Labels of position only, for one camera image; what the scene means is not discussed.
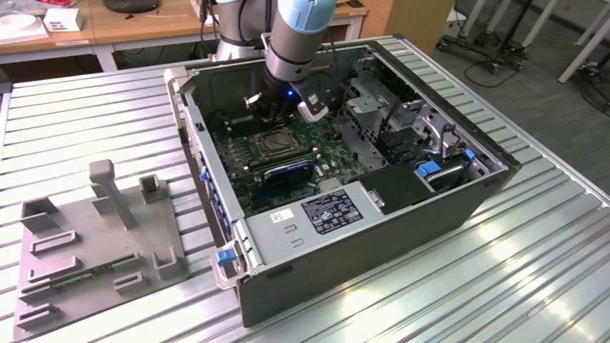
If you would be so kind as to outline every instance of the open computer tower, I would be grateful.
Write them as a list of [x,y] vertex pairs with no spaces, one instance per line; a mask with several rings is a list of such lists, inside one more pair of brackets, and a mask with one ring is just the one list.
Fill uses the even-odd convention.
[[321,50],[305,84],[287,88],[328,107],[313,123],[296,106],[279,118],[247,106],[264,58],[188,75],[184,138],[213,272],[247,327],[459,227],[520,167],[375,42]]

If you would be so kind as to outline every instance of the gray floor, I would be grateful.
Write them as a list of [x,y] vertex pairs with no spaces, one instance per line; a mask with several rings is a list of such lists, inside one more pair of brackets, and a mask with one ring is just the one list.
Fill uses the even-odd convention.
[[[457,7],[470,11],[475,0],[459,0]],[[487,1],[479,19],[486,20],[495,1]],[[515,17],[518,4],[512,3],[498,31],[504,31]],[[538,14],[528,11],[515,41],[522,41]],[[578,90],[578,78],[559,84],[556,78],[575,58],[574,45],[579,34],[548,21],[528,49],[530,61],[522,72],[500,87],[487,89],[465,80],[463,71],[483,58],[453,47],[435,52],[439,64],[482,95],[499,111],[539,140],[556,155],[610,193],[610,118],[584,102]],[[598,47],[594,60],[608,51]],[[504,70],[492,75],[474,68],[468,75],[482,84],[495,84],[512,73]]]

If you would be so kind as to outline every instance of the blue tab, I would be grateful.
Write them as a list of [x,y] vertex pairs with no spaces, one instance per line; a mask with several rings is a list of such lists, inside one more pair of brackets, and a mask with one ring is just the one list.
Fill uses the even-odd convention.
[[472,160],[475,158],[475,152],[470,149],[464,150],[464,155],[470,160]]
[[425,163],[419,164],[417,173],[421,177],[427,177],[429,174],[440,171],[440,166],[433,161],[427,161]]
[[208,173],[208,167],[203,166],[201,171],[199,172],[199,179],[204,181],[207,179],[207,176],[209,175]]
[[237,259],[237,255],[235,254],[235,250],[232,248],[227,250],[221,250],[216,252],[216,262],[219,264],[227,264],[233,262]]

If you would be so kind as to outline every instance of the green circuit board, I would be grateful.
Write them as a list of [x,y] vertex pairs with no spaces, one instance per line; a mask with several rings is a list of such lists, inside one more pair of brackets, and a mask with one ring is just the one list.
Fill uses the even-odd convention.
[[[223,123],[212,139],[247,216],[319,194],[324,180],[336,178],[345,184],[365,172],[337,135],[331,116],[313,124],[297,114],[273,124],[248,117]],[[312,178],[301,186],[257,199],[264,172],[299,161],[313,162]]]

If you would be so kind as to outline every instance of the warning label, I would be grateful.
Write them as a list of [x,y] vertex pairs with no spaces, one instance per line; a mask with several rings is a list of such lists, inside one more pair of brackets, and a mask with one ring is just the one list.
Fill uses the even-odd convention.
[[304,202],[301,206],[319,234],[327,234],[361,219],[344,190]]

